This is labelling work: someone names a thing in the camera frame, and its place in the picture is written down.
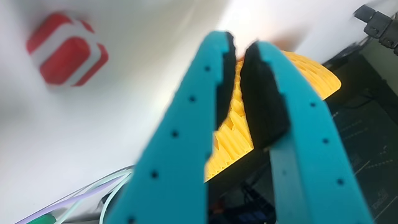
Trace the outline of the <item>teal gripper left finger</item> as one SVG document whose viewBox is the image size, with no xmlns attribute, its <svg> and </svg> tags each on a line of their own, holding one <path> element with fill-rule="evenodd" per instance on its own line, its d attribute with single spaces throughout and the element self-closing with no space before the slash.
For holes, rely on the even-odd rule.
<svg viewBox="0 0 398 224">
<path fill-rule="evenodd" d="M 107 223 L 206 223 L 205 164 L 228 114 L 235 66 L 233 36 L 210 32 Z"/>
</svg>

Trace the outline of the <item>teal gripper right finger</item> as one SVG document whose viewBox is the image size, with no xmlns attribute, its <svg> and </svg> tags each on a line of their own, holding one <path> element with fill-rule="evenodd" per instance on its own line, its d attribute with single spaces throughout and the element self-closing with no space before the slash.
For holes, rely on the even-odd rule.
<svg viewBox="0 0 398 224">
<path fill-rule="evenodd" d="M 327 105 L 274 45 L 250 45 L 241 69 L 255 149 L 268 149 L 279 223 L 372 223 Z"/>
</svg>

